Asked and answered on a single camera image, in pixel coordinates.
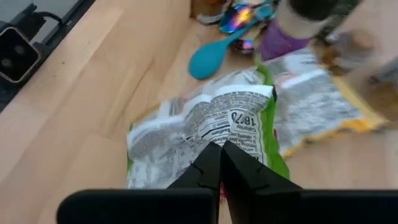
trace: spoon handle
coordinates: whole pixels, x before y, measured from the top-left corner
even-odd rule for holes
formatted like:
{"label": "spoon handle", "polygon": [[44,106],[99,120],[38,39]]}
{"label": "spoon handle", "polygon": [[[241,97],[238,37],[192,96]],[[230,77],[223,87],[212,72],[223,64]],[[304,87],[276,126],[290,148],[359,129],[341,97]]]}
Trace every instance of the spoon handle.
{"label": "spoon handle", "polygon": [[246,33],[253,25],[257,24],[258,22],[260,22],[260,20],[258,19],[253,19],[246,27],[236,31],[234,34],[232,34],[231,36],[229,36],[227,39],[225,39],[224,41],[228,43],[228,45],[230,43],[232,43],[232,41],[240,38],[244,33]]}

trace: black cable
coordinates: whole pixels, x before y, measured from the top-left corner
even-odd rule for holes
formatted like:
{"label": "black cable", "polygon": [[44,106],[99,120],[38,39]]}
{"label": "black cable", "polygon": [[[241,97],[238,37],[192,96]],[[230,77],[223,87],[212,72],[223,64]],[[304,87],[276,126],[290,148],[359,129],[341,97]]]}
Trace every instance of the black cable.
{"label": "black cable", "polygon": [[61,17],[51,13],[51,12],[36,12],[38,15],[42,16],[42,17],[49,17],[53,20],[58,21],[58,25],[62,26],[63,25],[63,21],[61,19]]}

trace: wooden surface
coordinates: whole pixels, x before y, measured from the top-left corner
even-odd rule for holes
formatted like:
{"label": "wooden surface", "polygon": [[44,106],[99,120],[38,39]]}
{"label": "wooden surface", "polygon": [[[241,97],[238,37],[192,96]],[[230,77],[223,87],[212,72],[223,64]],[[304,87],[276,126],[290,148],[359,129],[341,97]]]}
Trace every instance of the wooden surface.
{"label": "wooden surface", "polygon": [[[130,122],[200,85],[187,73],[189,58],[221,37],[217,27],[191,21],[189,8],[181,0],[93,4],[0,114],[0,223],[55,223],[68,194],[126,186]],[[230,52],[219,73],[250,66]],[[311,188],[398,187],[396,139],[397,131],[386,131],[316,143],[287,161],[292,180]],[[220,222],[230,223],[226,205]]]}

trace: teal plastic spoon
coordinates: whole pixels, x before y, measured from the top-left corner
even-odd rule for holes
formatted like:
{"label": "teal plastic spoon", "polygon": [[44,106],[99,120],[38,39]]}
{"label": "teal plastic spoon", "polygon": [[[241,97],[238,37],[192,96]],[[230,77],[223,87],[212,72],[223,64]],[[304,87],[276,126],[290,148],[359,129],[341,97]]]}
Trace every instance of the teal plastic spoon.
{"label": "teal plastic spoon", "polygon": [[246,27],[236,31],[227,39],[206,44],[198,49],[189,62],[189,73],[199,80],[212,76],[223,63],[228,46],[245,34],[252,26],[271,14],[272,8],[270,6],[261,6],[256,9],[254,19]]}

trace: purple bottle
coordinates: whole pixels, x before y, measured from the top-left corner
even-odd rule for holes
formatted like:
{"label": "purple bottle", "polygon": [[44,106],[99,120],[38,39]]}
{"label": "purple bottle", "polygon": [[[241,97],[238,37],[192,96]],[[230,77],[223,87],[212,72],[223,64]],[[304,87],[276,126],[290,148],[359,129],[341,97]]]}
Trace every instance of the purple bottle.
{"label": "purple bottle", "polygon": [[260,45],[263,60],[305,47],[328,22],[338,0],[282,0]]}

